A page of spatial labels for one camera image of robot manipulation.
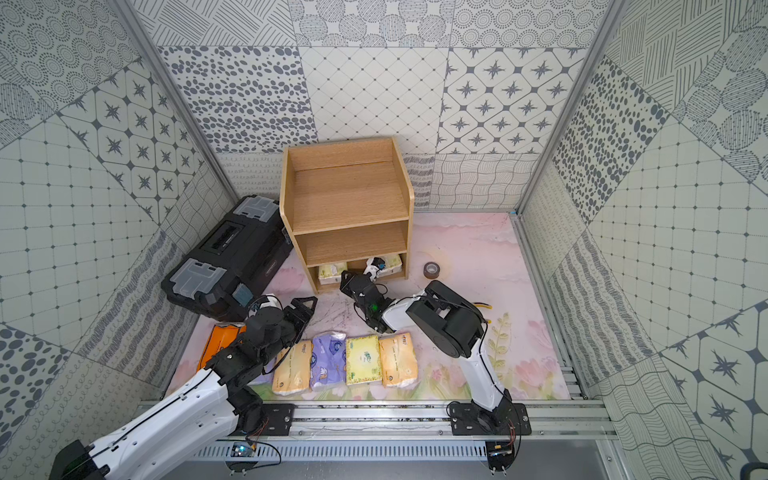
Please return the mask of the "yellow-orange tissue pack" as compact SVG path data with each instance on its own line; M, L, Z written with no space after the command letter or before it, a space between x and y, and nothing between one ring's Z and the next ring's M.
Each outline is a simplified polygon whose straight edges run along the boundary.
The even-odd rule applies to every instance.
M272 381L272 391L276 395L288 396L310 388L312 354L311 340L301 340L278 354L279 366L273 372Z

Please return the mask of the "orange tissue pack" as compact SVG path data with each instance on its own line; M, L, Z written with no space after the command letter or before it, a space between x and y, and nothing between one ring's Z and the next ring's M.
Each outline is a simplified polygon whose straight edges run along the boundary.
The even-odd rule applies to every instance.
M246 330L244 324L217 324L205 344L202 356L198 363L198 369L202 370L209 360L219 351L228 347L237 336Z

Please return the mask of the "green tissue pack shelf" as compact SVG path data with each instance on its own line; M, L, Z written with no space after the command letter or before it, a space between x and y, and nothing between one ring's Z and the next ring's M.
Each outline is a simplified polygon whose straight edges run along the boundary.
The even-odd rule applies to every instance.
M377 335L347 338L345 359L347 385L367 384L382 380L380 346Z

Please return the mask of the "small purple tissue pack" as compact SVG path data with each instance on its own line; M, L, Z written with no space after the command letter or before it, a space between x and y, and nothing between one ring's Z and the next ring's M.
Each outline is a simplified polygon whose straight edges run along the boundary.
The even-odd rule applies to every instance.
M313 391L341 385L346 381L346 339L342 332L325 332L312 339L310 388Z

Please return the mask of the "yellow tissue pack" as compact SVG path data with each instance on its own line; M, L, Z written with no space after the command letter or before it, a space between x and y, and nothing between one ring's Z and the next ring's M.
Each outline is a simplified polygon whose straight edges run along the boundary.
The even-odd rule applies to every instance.
M409 332L379 339L382 384L388 388L405 388L418 380L418 361Z

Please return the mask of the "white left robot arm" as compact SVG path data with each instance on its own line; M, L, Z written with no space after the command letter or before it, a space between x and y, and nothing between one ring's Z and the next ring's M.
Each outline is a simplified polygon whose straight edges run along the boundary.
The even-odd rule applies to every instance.
M318 299L254 302L245 329L176 392L89 445L76 440L54 458L52 479L159 479L230 434L289 434L295 405L266 403L251 382L301 340Z

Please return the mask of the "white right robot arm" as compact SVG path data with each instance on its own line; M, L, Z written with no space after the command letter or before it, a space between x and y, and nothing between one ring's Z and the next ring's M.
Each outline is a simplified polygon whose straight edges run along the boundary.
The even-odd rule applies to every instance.
M484 351L486 319L475 304L443 282L433 280L421 292L394 300L386 297L370 276L345 270L340 291L353 300L366 325L375 332L417 327L438 350L457 359L472 403L480 410L498 414L513 404Z

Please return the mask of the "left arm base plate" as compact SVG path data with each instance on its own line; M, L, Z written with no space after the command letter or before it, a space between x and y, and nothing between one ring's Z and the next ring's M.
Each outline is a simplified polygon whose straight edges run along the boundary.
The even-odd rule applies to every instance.
M296 405L267 403L241 414L237 429L246 436L278 436L290 434Z

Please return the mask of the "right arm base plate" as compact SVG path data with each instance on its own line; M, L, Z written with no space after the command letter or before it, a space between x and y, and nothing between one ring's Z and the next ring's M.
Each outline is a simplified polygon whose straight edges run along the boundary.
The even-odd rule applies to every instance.
M528 411L522 403L503 400L496 409L488 411L474 402L452 401L446 406L446 413L454 436L532 434Z

